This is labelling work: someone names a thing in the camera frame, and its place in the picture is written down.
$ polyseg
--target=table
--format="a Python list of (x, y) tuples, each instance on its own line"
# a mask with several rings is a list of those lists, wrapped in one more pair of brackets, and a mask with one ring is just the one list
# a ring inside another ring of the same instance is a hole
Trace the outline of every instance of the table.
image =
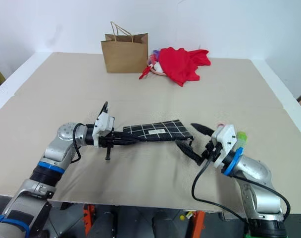
[[(92, 123), (107, 100), (115, 130), (180, 119), (195, 136), (198, 152), (209, 138), (190, 123), (234, 124), (248, 135), (245, 154), (269, 166), (292, 213), (301, 213), (301, 132), (286, 112), (291, 104), (281, 104), (250, 60), (211, 62), (197, 70), (199, 82), (179, 87), (153, 74), (143, 80), (107, 74), (102, 55), (51, 54), (0, 109), (0, 194), (16, 192), (62, 124)], [(173, 142), (115, 147), (110, 162), (105, 149), (80, 152), (81, 161), (69, 166), (53, 200), (220, 211), (192, 199), (200, 168)], [(199, 180), (196, 195), (242, 212), (236, 182), (213, 166)]]

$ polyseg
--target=orange stand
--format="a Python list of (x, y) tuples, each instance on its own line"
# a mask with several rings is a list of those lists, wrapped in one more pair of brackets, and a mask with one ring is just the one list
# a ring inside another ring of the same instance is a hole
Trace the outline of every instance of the orange stand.
[(194, 229), (192, 231), (191, 238), (200, 238), (204, 226), (205, 212), (197, 211), (193, 215)]
[(94, 215), (95, 215), (95, 206), (91, 204), (85, 204), (83, 206), (83, 221), (85, 223), (85, 233), (86, 236), (88, 235), (93, 222), (94, 222)]

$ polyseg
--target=white wall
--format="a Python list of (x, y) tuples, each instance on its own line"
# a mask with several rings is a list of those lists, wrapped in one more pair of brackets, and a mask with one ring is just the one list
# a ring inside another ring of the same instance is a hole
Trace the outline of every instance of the white wall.
[(13, 71), (33, 51), (101, 53), (111, 20), (148, 32), (149, 50), (266, 59), (301, 93), (301, 0), (0, 0), (0, 61)]

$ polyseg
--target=red cloth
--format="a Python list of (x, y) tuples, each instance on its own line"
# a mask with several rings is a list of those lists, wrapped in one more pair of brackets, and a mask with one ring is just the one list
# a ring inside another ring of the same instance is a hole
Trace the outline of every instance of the red cloth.
[(209, 51), (186, 51), (184, 48), (175, 50), (172, 47), (164, 48), (159, 53), (159, 63), (167, 76), (183, 87), (186, 81), (199, 81), (195, 71), (198, 66), (211, 65), (206, 54)]

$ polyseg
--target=paper bag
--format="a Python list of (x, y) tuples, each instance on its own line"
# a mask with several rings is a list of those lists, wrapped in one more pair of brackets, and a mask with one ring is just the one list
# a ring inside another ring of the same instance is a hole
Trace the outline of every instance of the paper bag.
[[(132, 35), (111, 22), (113, 34), (106, 34), (101, 47), (108, 73), (142, 73), (148, 59), (148, 34)], [(118, 30), (125, 35), (119, 36)]]

